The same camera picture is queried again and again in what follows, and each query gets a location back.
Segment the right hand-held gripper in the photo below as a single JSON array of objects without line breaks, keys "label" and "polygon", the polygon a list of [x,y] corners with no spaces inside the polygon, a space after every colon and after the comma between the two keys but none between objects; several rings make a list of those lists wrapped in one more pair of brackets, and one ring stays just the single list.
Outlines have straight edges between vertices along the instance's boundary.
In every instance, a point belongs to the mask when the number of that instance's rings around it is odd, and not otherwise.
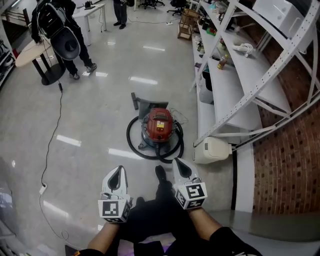
[{"label": "right hand-held gripper", "polygon": [[200,208],[208,197],[206,185],[202,182],[196,167],[190,162],[174,158],[174,197],[184,210]]}]

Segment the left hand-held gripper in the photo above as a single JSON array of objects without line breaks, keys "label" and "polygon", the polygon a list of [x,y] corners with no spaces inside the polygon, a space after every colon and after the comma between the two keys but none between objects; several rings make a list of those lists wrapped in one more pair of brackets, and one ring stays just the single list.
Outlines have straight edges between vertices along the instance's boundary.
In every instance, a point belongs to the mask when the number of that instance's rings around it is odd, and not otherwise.
[{"label": "left hand-held gripper", "polygon": [[98,200],[99,215],[108,223],[125,223],[132,208],[132,200],[128,194],[126,170],[119,165],[102,181]]}]

